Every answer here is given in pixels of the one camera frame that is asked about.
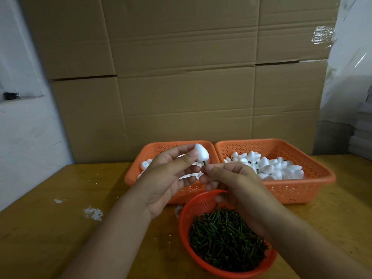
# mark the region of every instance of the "perforated basket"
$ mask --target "perforated basket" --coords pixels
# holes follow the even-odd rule
[[[207,149],[209,153],[209,161],[208,163],[219,163],[219,159],[215,150],[214,145],[209,141],[176,141],[176,142],[156,142],[147,144],[144,146],[133,162],[131,168],[128,170],[127,174],[125,175],[124,181],[128,186],[132,186],[136,180],[137,176],[141,173],[140,164],[148,159],[154,159],[158,154],[161,152],[179,146],[179,145],[186,145],[186,144],[196,144],[199,143],[203,145],[204,148]],[[178,204],[178,203],[186,203],[190,199],[192,199],[195,195],[200,192],[204,192],[204,184],[201,184],[199,180],[197,180],[193,185],[184,187],[183,189],[179,190],[169,201],[169,204]]]
[[[230,157],[235,151],[239,154],[254,151],[268,159],[283,157],[286,160],[293,161],[294,164],[302,166],[305,179],[265,180],[263,182],[281,203],[308,203],[316,197],[323,184],[333,183],[336,180],[336,176],[331,170],[283,140],[220,141],[215,144],[215,148],[220,162],[224,162],[224,158]]]
[[[191,255],[191,257],[204,269],[207,271],[221,277],[225,278],[251,278],[254,276],[257,276],[263,272],[265,272],[267,269],[269,269],[270,266],[274,263],[277,252],[272,248],[270,243],[266,242],[269,249],[265,252],[266,258],[261,262],[259,267],[256,269],[249,271],[249,272],[228,272],[221,269],[218,269],[216,267],[213,267],[212,265],[208,264],[193,251],[193,249],[190,247],[189,244],[189,230],[191,228],[191,225],[193,224],[194,217],[197,215],[202,215],[206,212],[211,212],[216,208],[216,201],[215,197],[220,192],[224,192],[222,190],[212,190],[211,192],[204,192],[196,197],[194,197],[192,200],[190,200],[182,209],[181,215],[180,215],[180,222],[179,222],[179,231],[182,243],[186,247],[188,253]],[[219,203],[218,207],[228,207],[230,209],[234,209],[229,203]]]

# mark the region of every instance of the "pile of green stems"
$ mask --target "pile of green stems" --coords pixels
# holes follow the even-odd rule
[[[208,264],[230,272],[248,272],[260,265],[268,249],[236,210],[216,208],[196,216],[189,231],[194,252]]]

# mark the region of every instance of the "wooden table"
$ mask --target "wooden table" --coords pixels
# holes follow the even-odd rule
[[[318,197],[287,207],[347,253],[372,267],[372,162],[355,155],[317,156],[337,175]],[[0,278],[57,277],[126,192],[130,163],[67,165],[0,213]],[[128,278],[216,278],[181,243],[176,206],[150,224]],[[279,256],[259,278],[298,278]]]

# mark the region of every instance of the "right hand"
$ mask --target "right hand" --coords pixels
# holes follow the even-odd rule
[[[286,213],[286,208],[267,190],[253,169],[241,163],[209,164],[202,167],[200,182],[205,189],[226,190],[216,201],[227,201],[236,207],[248,227],[265,239],[271,235],[268,224]]]

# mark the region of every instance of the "orange basket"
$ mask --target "orange basket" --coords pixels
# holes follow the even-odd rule
[[[325,183],[333,183],[335,174],[296,147],[279,139],[254,139],[220,141],[215,145],[220,162],[233,152],[258,152],[268,159],[282,157],[302,166],[305,179],[263,181],[267,189],[281,203],[308,203],[318,194]]]
[[[219,159],[214,148],[214,145],[209,141],[177,141],[177,142],[155,142],[151,144],[147,144],[145,147],[142,148],[141,152],[133,162],[131,168],[128,170],[127,174],[125,175],[124,181],[128,186],[132,186],[136,180],[137,176],[141,173],[140,164],[148,159],[154,159],[158,154],[161,152],[179,146],[179,145],[186,145],[186,144],[201,144],[204,148],[207,149],[209,153],[209,161],[208,163],[219,163]],[[194,184],[184,187],[179,190],[169,201],[168,204],[179,204],[179,203],[186,203],[190,199],[192,199],[195,195],[200,192],[204,192],[204,184],[201,184],[199,180],[197,180]]]
[[[197,215],[202,215],[206,212],[214,211],[216,208],[216,201],[215,197],[220,192],[224,192],[222,190],[212,190],[211,192],[204,192],[196,197],[194,197],[192,200],[190,200],[182,209],[181,215],[180,215],[180,222],[179,222],[179,230],[180,230],[180,236],[182,243],[186,247],[187,251],[191,255],[191,257],[204,269],[207,271],[213,273],[214,275],[225,277],[225,278],[251,278],[254,276],[257,276],[266,270],[269,269],[269,267],[272,266],[274,263],[277,252],[272,248],[272,246],[267,242],[269,249],[265,252],[266,258],[261,262],[259,267],[256,269],[249,271],[249,272],[229,272],[224,271],[221,269],[218,269],[216,267],[213,267],[212,265],[208,264],[193,251],[193,249],[190,247],[189,244],[189,230],[191,228],[191,225],[194,222],[194,217]],[[230,209],[234,209],[233,206],[231,206],[229,203],[219,203],[218,207],[227,207]]]

